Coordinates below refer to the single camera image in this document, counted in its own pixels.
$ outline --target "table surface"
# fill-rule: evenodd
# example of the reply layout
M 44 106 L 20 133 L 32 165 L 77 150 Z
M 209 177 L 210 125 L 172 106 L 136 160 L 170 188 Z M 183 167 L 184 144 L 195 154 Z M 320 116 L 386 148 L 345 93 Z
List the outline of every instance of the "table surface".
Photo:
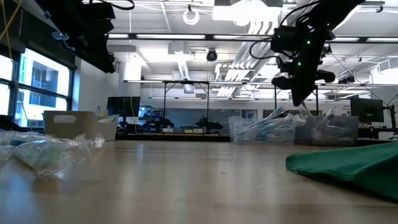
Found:
M 0 223 L 396 223 L 398 205 L 287 171 L 286 144 L 113 141 L 42 182 L 0 168 Z

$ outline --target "security camera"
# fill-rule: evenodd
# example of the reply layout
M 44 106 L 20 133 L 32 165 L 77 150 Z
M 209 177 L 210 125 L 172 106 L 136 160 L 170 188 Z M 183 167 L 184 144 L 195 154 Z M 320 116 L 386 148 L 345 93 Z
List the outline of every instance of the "security camera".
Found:
M 209 52 L 207 53 L 207 61 L 208 62 L 214 62 L 217 60 L 217 53 L 215 49 L 210 49 Z

